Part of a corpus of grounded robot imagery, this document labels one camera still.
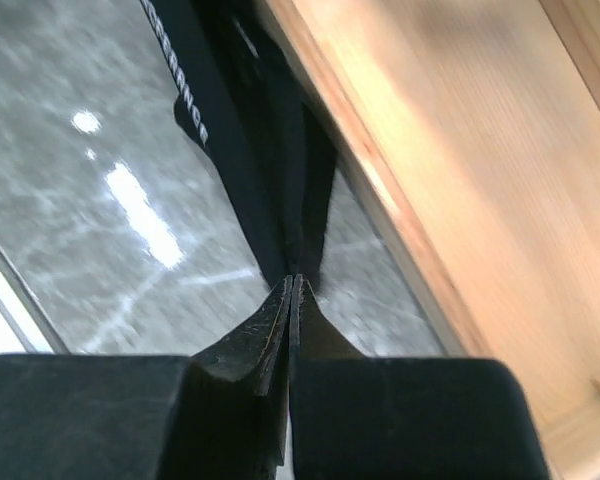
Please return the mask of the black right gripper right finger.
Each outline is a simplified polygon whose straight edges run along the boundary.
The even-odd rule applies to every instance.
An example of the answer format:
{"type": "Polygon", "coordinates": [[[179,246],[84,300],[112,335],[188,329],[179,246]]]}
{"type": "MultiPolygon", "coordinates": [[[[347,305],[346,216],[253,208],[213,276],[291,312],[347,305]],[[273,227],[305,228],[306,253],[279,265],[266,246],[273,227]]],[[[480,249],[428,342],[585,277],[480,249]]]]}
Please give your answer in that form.
{"type": "Polygon", "coordinates": [[[370,357],[297,276],[289,312],[298,479],[546,479],[524,392],[495,359],[370,357]]]}

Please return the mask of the black underwear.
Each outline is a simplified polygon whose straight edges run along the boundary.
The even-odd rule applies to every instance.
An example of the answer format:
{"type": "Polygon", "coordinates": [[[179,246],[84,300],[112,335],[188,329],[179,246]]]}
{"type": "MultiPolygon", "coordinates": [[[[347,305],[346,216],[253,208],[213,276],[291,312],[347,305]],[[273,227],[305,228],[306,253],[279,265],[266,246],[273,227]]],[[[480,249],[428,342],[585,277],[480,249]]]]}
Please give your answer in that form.
{"type": "Polygon", "coordinates": [[[251,1],[146,1],[176,123],[215,166],[265,281],[321,282],[338,157],[251,1]]]}

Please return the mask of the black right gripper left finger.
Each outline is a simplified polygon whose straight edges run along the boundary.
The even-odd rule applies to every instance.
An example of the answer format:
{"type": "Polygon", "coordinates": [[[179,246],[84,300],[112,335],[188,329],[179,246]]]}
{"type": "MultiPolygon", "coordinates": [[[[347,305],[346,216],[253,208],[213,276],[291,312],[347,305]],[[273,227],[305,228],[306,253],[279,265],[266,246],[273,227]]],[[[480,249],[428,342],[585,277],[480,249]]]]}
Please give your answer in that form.
{"type": "Polygon", "coordinates": [[[0,479],[272,479],[293,281],[192,356],[0,355],[0,479]]]}

